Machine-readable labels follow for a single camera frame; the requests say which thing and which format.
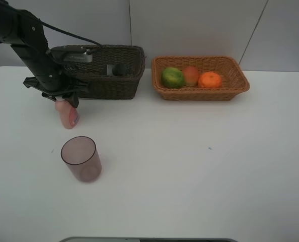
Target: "light brown wicker basket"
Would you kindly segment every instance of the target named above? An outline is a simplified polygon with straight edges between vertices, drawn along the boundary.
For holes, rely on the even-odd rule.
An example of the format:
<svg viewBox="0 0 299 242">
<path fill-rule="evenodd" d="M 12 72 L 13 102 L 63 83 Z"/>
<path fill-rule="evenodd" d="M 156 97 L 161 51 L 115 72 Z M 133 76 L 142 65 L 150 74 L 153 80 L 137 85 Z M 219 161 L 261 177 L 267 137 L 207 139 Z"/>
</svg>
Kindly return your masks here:
<svg viewBox="0 0 299 242">
<path fill-rule="evenodd" d="M 161 83 L 161 73 L 166 67 L 197 67 L 200 73 L 215 72 L 222 77 L 222 87 L 206 89 L 183 87 L 169 89 Z M 249 90 L 249 83 L 237 62 L 227 56 L 157 56 L 152 61 L 154 88 L 165 100 L 229 101 L 236 95 Z"/>
</svg>

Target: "dark brown wicker basket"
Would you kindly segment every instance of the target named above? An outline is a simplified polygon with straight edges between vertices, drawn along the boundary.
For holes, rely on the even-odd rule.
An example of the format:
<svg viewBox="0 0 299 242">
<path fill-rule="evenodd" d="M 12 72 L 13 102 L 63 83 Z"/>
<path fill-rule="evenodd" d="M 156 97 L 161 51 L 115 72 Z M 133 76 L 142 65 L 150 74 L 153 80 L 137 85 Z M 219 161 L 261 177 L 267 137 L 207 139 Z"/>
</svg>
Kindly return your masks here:
<svg viewBox="0 0 299 242">
<path fill-rule="evenodd" d="M 88 49 L 99 48 L 96 45 L 83 46 Z M 107 65 L 119 63 L 127 65 L 127 76 L 107 76 Z M 91 63 L 75 63 L 75 66 L 77 69 L 73 66 L 65 66 L 65 69 L 76 78 L 90 82 L 89 91 L 79 92 L 79 98 L 132 99 L 145 69 L 145 56 L 143 49 L 138 46 L 103 45 L 93 54 Z"/>
<path fill-rule="evenodd" d="M 161 73 L 166 67 L 197 67 L 200 73 L 216 72 L 222 77 L 222 87 L 215 89 L 183 87 L 169 89 L 161 83 Z M 158 56 L 152 61 L 154 88 L 165 100 L 229 101 L 249 90 L 249 83 L 237 62 L 227 56 Z"/>
</svg>

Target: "green fruit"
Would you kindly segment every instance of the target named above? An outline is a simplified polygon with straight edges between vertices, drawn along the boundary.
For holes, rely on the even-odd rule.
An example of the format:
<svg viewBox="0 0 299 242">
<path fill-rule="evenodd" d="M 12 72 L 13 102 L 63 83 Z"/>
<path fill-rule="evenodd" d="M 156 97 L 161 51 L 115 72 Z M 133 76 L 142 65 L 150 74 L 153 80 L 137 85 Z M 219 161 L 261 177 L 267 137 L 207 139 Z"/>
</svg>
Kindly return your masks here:
<svg viewBox="0 0 299 242">
<path fill-rule="evenodd" d="M 162 71 L 162 84 L 167 88 L 181 88 L 185 85 L 183 73 L 174 67 L 167 67 Z"/>
</svg>

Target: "white wall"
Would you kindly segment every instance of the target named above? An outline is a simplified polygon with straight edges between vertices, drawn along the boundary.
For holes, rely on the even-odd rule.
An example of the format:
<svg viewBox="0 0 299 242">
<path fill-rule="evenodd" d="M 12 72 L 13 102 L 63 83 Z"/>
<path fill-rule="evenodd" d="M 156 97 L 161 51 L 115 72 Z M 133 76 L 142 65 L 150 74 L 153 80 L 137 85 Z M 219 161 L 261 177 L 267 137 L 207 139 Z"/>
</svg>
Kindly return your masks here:
<svg viewBox="0 0 299 242">
<path fill-rule="evenodd" d="M 239 61 L 266 0 L 130 0 L 132 44 L 157 55 L 229 55 Z"/>
<path fill-rule="evenodd" d="M 241 68 L 299 72 L 299 0 L 269 0 Z"/>
<path fill-rule="evenodd" d="M 101 44 L 130 42 L 128 0 L 10 0 L 16 9 L 26 9 L 57 28 L 92 39 Z M 44 28 L 49 47 L 88 44 Z M 0 66 L 24 64 L 7 44 L 0 44 Z"/>
</svg>

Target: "white table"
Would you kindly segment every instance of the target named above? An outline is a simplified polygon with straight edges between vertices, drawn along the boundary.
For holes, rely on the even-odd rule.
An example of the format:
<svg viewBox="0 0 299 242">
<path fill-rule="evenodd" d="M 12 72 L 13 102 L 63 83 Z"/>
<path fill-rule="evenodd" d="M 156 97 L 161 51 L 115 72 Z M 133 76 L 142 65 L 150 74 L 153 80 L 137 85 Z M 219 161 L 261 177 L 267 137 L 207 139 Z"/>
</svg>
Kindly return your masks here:
<svg viewBox="0 0 299 242">
<path fill-rule="evenodd" d="M 0 241 L 71 236 L 299 241 L 299 73 L 245 72 L 230 102 L 164 101 L 146 70 L 136 97 L 81 100 L 61 126 L 54 103 L 0 67 Z M 93 138 L 99 179 L 60 158 Z"/>
</svg>

